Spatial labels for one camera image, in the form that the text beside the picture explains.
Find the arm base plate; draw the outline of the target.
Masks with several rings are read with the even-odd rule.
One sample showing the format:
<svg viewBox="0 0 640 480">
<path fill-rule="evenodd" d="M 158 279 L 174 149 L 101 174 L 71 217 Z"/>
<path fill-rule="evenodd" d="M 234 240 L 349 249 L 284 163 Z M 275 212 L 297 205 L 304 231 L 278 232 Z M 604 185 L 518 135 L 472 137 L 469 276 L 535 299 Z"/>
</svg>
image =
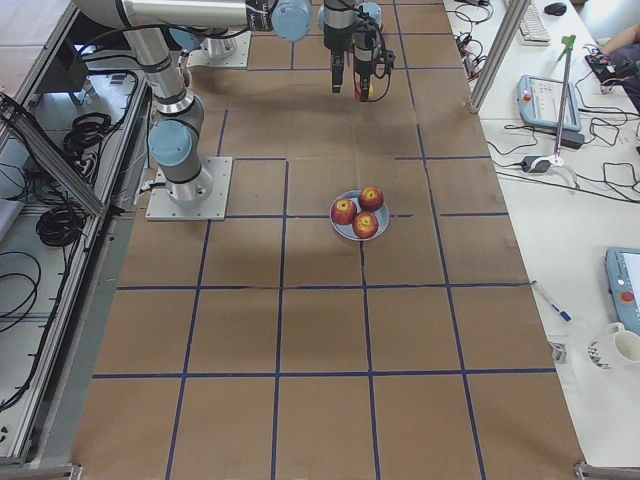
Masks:
<svg viewBox="0 0 640 480">
<path fill-rule="evenodd" d="M 180 56 L 183 67 L 244 69 L 247 66 L 251 33 L 238 32 L 229 39 L 203 39 L 199 46 Z"/>
<path fill-rule="evenodd" d="M 176 183 L 159 166 L 154 187 L 148 201 L 145 218 L 150 221 L 201 221 L 225 219 L 232 157 L 201 157 L 200 171 L 189 182 Z"/>
</svg>

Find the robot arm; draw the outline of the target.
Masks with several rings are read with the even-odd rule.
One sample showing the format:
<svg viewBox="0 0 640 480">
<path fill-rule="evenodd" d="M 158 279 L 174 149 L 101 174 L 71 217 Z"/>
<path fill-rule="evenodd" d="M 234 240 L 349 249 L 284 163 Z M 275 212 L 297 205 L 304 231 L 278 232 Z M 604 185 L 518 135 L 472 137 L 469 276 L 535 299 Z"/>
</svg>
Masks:
<svg viewBox="0 0 640 480">
<path fill-rule="evenodd" d="M 324 46 L 330 51 L 332 92 L 341 92 L 345 58 L 351 54 L 356 100 L 375 103 L 383 99 L 396 55 L 385 41 L 380 5 L 373 1 L 324 1 L 318 23 Z"/>
<path fill-rule="evenodd" d="M 178 204 L 207 198 L 214 187 L 205 160 L 197 153 L 204 105 L 175 66 L 162 31 L 184 29 L 202 43 L 226 29 L 275 32 L 296 42 L 310 30 L 310 1 L 77 1 L 91 20 L 122 32 L 152 88 L 159 123 L 148 137 L 149 149 Z"/>
</svg>

